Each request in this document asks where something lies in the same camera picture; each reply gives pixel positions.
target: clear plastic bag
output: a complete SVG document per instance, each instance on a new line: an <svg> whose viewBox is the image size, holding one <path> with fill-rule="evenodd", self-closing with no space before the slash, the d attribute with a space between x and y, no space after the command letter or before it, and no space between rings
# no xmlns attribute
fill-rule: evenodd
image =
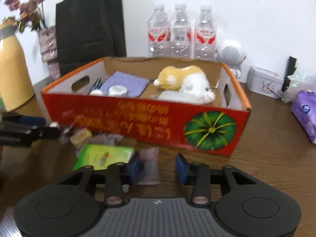
<svg viewBox="0 0 316 237"><path fill-rule="evenodd" d="M298 92L307 90L316 91L316 76L308 75L307 72L296 70L293 75L288 76L291 80L288 89L282 95L282 101L285 103L293 102Z"/></svg>
<svg viewBox="0 0 316 237"><path fill-rule="evenodd" d="M138 182L139 185L155 185L160 184L158 155L159 148L152 147L148 149L141 149L140 160L143 164L143 169L140 172Z"/></svg>

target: purple cloth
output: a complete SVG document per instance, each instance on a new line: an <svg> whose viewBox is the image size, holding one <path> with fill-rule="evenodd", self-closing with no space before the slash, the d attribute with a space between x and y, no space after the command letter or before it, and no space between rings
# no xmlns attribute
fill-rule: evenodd
<svg viewBox="0 0 316 237"><path fill-rule="evenodd" d="M121 85L127 88L126 97L138 97L142 94L148 84L149 79L116 71L101 86L100 90L105 94L109 94L111 86Z"/></svg>
<svg viewBox="0 0 316 237"><path fill-rule="evenodd" d="M293 101L291 110L311 142L316 144L316 94L300 91Z"/></svg>

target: plastic water bottle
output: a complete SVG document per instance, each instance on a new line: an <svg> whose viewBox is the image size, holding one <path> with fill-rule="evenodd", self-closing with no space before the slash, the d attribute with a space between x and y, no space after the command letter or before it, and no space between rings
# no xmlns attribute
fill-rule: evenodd
<svg viewBox="0 0 316 237"><path fill-rule="evenodd" d="M158 4L148 21L149 57L168 56L170 23L165 13L165 5Z"/></svg>
<svg viewBox="0 0 316 237"><path fill-rule="evenodd" d="M216 25L212 17L212 7L201 5L201 13L194 26L194 58L215 61Z"/></svg>
<svg viewBox="0 0 316 237"><path fill-rule="evenodd" d="M191 25L185 11L186 4L176 4L175 9L171 18L171 56L191 58Z"/></svg>

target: plush toy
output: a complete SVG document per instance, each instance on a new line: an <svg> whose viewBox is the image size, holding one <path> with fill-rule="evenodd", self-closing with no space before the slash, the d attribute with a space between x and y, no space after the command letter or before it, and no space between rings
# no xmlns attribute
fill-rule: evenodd
<svg viewBox="0 0 316 237"><path fill-rule="evenodd" d="M195 95L200 104L210 103L215 99L210 83L202 69L197 66L164 68L154 81L154 85L164 90L174 90Z"/></svg>
<svg viewBox="0 0 316 237"><path fill-rule="evenodd" d="M203 70L197 66L189 66L186 68L175 68L168 66L164 68L154 81L154 85L163 90L179 91L184 78L191 74L203 73Z"/></svg>

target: speaker grille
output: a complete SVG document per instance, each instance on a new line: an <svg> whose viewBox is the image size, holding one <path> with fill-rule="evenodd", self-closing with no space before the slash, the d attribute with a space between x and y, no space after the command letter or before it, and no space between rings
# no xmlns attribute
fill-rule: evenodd
<svg viewBox="0 0 316 237"><path fill-rule="evenodd" d="M223 61L227 64L234 64L240 56L239 50L234 46L226 46L222 51Z"/></svg>

